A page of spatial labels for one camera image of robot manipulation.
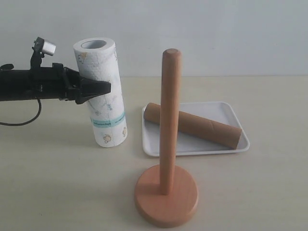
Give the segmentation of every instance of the teal stripe on paper towel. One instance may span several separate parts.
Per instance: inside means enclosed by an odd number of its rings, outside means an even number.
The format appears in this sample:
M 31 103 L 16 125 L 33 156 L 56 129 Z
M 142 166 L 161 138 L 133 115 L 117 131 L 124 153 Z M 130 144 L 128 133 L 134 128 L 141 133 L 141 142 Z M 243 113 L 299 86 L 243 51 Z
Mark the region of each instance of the teal stripe on paper towel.
M 96 120 L 91 119 L 92 124 L 97 128 L 110 128 L 118 125 L 121 123 L 125 118 L 125 112 L 123 112 L 122 115 L 120 115 L 118 118 L 115 118 L 113 120 Z

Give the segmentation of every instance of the black cable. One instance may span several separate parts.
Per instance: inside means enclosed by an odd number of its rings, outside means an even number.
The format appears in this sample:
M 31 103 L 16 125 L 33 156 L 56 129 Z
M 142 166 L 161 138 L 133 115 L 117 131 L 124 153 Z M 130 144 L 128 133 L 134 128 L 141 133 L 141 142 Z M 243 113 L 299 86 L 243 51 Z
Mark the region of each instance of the black cable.
M 19 123 L 19 124 L 11 124 L 11 123 L 0 122 L 0 125 L 16 127 L 16 126 L 23 126 L 23 125 L 29 124 L 29 123 L 33 122 L 34 120 L 36 120 L 39 117 L 39 115 L 40 115 L 40 113 L 42 111 L 42 103 L 40 102 L 39 98 L 37 98 L 37 100 L 38 100 L 38 107 L 39 108 L 38 108 L 38 113 L 37 113 L 37 115 L 34 118 L 32 118 L 31 120 L 29 120 L 27 122 Z

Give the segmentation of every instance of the round wooden base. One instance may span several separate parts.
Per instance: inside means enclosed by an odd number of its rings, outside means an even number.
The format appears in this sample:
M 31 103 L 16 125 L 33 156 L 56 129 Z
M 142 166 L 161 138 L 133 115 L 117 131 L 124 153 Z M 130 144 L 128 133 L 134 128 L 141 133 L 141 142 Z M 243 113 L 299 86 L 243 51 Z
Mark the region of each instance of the round wooden base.
M 138 179 L 135 204 L 150 223 L 172 228 L 184 224 L 194 215 L 198 204 L 198 188 L 185 169 L 175 166 L 174 183 L 169 195 L 159 189 L 159 165 L 147 169 Z

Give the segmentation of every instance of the hole of paper towel roll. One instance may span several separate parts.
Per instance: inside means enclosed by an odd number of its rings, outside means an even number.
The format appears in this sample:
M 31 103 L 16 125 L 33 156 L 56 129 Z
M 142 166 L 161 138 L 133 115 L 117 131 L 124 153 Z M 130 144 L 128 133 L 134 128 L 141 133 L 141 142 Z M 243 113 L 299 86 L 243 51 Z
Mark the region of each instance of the hole of paper towel roll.
M 98 49 L 102 48 L 104 45 L 106 45 L 104 40 L 93 40 L 82 43 L 81 47 L 85 49 Z

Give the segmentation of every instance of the white wall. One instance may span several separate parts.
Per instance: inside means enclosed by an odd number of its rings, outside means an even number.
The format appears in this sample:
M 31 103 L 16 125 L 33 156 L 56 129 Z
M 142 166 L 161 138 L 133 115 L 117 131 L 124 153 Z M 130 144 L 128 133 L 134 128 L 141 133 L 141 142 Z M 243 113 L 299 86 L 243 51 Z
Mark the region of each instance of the white wall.
M 44 65 L 77 69 L 73 44 L 115 40 L 121 76 L 159 76 L 167 48 L 184 76 L 308 74 L 307 0 L 2 0 L 0 64 L 28 69 L 37 36 L 57 45 Z

